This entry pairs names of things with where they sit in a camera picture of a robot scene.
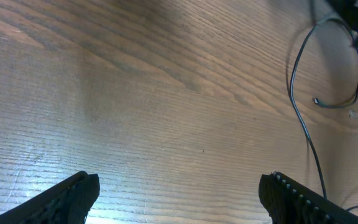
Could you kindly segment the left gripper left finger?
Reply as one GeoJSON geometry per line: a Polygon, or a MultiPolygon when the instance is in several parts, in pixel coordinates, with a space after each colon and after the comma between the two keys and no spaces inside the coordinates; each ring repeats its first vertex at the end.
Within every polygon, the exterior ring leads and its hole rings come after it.
{"type": "Polygon", "coordinates": [[[98,174],[77,172],[25,203],[0,215],[0,223],[76,223],[86,221],[99,197],[98,174]]]}

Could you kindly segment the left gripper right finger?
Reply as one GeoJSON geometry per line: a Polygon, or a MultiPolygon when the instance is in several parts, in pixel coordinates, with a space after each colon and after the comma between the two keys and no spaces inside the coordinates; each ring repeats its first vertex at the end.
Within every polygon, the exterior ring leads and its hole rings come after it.
{"type": "Polygon", "coordinates": [[[276,224],[358,224],[358,216],[281,172],[261,175],[259,199],[276,224]]]}

